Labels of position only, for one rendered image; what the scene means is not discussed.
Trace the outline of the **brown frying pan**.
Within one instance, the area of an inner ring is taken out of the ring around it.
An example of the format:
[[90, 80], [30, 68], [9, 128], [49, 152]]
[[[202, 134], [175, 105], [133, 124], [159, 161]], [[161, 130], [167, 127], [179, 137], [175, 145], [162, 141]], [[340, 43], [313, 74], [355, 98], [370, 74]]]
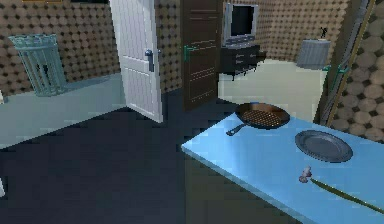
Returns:
[[238, 105], [235, 115], [240, 119], [241, 124], [227, 131], [228, 136], [235, 135], [245, 126], [263, 130], [278, 129], [291, 119], [289, 113], [278, 106], [256, 102]]

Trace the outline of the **blue table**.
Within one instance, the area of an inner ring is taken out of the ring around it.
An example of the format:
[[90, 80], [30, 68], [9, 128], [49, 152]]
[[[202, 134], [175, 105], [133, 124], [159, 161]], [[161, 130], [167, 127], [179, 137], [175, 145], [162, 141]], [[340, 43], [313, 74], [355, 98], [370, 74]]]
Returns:
[[[246, 126], [233, 136], [226, 134], [240, 124], [232, 114], [185, 142], [182, 150], [303, 224], [384, 224], [383, 214], [299, 181], [310, 167], [314, 179], [384, 210], [384, 144], [297, 118], [279, 129]], [[304, 130], [342, 139], [353, 157], [327, 163], [304, 154], [295, 144]]]

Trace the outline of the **dark brown room door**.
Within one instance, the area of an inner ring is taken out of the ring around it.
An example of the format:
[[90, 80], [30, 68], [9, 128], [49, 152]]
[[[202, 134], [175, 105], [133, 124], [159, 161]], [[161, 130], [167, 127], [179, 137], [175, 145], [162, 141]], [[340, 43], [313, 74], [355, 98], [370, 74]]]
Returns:
[[[191, 111], [218, 95], [223, 0], [181, 0], [183, 109]], [[196, 47], [184, 61], [183, 47]]]

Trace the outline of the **white room door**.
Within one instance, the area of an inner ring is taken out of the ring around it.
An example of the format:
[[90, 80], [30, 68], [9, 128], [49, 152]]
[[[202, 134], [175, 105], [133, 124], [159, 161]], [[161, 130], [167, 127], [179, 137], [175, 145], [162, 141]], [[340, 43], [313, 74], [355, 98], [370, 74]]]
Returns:
[[[110, 0], [125, 104], [143, 116], [163, 122], [159, 50], [154, 0]], [[145, 51], [154, 56], [149, 71]]]

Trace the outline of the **dark framed door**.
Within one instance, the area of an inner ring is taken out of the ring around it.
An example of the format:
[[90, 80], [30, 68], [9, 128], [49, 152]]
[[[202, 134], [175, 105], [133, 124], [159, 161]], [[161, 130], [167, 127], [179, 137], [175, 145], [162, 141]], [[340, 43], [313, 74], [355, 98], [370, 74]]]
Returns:
[[[343, 91], [348, 72], [351, 70], [358, 47], [376, 0], [349, 0], [344, 20], [339, 29], [336, 45], [331, 57], [331, 68], [326, 72], [323, 91], [313, 122], [329, 126]], [[345, 74], [337, 74], [338, 66], [348, 67]]]

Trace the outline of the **black chest of drawers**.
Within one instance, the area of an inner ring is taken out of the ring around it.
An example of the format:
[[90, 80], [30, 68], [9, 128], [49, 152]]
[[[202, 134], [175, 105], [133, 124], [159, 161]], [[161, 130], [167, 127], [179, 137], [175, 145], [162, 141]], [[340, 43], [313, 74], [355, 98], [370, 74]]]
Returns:
[[267, 52], [259, 45], [249, 45], [240, 48], [223, 47], [220, 53], [219, 72], [235, 78], [248, 70], [256, 70], [259, 62], [264, 62]]

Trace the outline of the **grey television set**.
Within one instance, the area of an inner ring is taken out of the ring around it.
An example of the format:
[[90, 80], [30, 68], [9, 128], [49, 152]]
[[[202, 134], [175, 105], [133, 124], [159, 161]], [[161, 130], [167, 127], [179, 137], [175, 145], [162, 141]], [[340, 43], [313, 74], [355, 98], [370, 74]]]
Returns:
[[249, 45], [255, 40], [259, 6], [257, 4], [226, 3], [223, 21], [225, 47]]

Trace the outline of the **green stalk with white bulb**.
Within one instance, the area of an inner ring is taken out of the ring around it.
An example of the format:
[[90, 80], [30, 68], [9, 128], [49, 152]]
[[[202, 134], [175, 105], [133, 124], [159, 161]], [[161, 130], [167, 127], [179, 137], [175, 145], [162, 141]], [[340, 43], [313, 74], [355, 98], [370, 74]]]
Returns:
[[335, 187], [332, 187], [328, 184], [325, 184], [319, 180], [316, 180], [312, 177], [312, 172], [311, 172], [311, 167], [310, 166], [307, 166], [301, 173], [301, 175], [299, 176], [299, 181], [301, 183], [308, 183], [309, 181], [311, 181], [313, 184], [315, 184], [316, 186], [334, 194], [334, 195], [337, 195], [338, 197], [340, 198], [343, 198], [345, 200], [348, 200], [348, 201], [352, 201], [356, 204], [359, 204], [359, 205], [362, 205], [364, 207], [367, 207], [367, 208], [370, 208], [371, 210], [373, 211], [376, 211], [378, 213], [381, 213], [384, 215], [384, 209], [381, 209], [375, 205], [372, 205], [370, 203], [367, 203], [355, 196], [352, 196], [350, 194], [347, 194], [341, 190], [338, 190], [337, 188]]

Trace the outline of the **grey plate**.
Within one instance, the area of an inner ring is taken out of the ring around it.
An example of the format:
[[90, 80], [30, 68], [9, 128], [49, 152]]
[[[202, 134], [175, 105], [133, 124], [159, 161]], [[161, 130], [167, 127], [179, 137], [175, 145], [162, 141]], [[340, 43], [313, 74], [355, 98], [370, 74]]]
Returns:
[[345, 141], [322, 131], [302, 131], [295, 136], [295, 144], [304, 154], [324, 162], [347, 162], [353, 156], [352, 148]]

